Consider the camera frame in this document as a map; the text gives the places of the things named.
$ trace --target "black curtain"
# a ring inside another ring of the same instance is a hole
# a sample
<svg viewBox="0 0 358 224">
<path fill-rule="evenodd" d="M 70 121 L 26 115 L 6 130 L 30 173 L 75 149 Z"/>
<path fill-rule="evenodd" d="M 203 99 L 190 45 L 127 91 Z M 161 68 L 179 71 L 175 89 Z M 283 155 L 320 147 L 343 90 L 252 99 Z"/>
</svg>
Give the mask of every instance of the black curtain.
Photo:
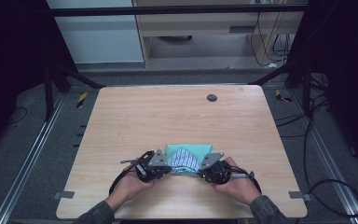
<svg viewBox="0 0 358 224">
<path fill-rule="evenodd" d="M 59 63 L 77 72 L 54 18 L 29 13 L 37 9 L 48 9 L 47 2 L 0 0 L 0 132 L 19 93 L 43 83 L 48 65 Z M 49 71 L 59 90 L 69 91 L 67 75 Z"/>
<path fill-rule="evenodd" d="M 311 72 L 328 76 L 327 96 L 333 112 L 358 156 L 358 1 L 310 0 L 324 4 L 304 14 L 291 54 L 302 63 L 289 73 L 289 83 L 297 84 L 304 63 Z"/>
</svg>

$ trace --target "light blue cloth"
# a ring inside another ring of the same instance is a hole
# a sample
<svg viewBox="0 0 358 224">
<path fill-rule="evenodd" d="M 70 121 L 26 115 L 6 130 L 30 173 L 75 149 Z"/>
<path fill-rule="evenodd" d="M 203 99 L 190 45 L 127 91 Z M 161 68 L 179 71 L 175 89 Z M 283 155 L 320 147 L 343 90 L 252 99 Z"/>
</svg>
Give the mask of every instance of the light blue cloth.
<svg viewBox="0 0 358 224">
<path fill-rule="evenodd" d="M 211 145 L 176 144 L 167 145 L 165 156 L 172 173 L 195 175 L 199 170 L 204 156 L 213 152 Z"/>
</svg>

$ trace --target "striped fabric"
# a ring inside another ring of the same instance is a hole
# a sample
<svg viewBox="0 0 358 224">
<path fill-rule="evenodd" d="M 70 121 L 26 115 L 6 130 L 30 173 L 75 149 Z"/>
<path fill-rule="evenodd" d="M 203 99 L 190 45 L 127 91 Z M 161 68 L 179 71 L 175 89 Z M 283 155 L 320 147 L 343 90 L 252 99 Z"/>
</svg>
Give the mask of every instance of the striped fabric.
<svg viewBox="0 0 358 224">
<path fill-rule="evenodd" d="M 201 166 L 201 161 L 189 150 L 181 148 L 168 159 L 171 172 L 184 175 L 195 175 Z"/>
</svg>

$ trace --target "aluminum rail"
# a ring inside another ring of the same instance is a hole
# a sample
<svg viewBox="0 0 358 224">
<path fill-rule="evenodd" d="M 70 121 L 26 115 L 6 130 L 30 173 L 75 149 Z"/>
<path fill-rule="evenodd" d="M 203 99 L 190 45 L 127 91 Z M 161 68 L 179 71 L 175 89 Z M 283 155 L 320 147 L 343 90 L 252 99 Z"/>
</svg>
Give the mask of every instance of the aluminum rail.
<svg viewBox="0 0 358 224">
<path fill-rule="evenodd" d="M 5 200 L 0 206 L 0 224 L 7 223 L 11 212 L 13 211 L 14 206 L 16 205 L 17 200 L 20 198 L 22 190 L 33 171 L 34 165 L 36 164 L 37 158 L 39 157 L 40 152 L 42 151 L 43 146 L 48 139 L 48 135 L 60 114 L 62 104 L 64 101 L 65 95 L 60 94 L 59 99 L 56 102 L 55 112 L 51 116 L 50 120 L 46 121 L 34 141 L 34 145 L 31 148 L 30 153 L 28 154 L 27 159 L 22 165 L 19 174 L 16 177 L 13 185 L 11 186 Z"/>
</svg>

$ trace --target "sleeve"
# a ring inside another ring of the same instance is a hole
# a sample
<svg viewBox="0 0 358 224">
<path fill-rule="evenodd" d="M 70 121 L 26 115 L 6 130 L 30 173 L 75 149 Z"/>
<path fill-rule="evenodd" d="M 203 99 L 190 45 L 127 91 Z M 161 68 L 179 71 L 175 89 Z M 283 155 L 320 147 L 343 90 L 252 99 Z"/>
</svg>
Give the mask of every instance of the sleeve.
<svg viewBox="0 0 358 224">
<path fill-rule="evenodd" d="M 266 196 L 260 196 L 250 204 L 255 220 L 259 224 L 286 224 L 290 223 L 279 208 Z"/>
<path fill-rule="evenodd" d="M 92 207 L 87 213 L 78 217 L 73 224 L 92 223 L 92 224 L 112 224 L 115 220 L 115 213 L 109 205 L 102 201 Z"/>
</svg>

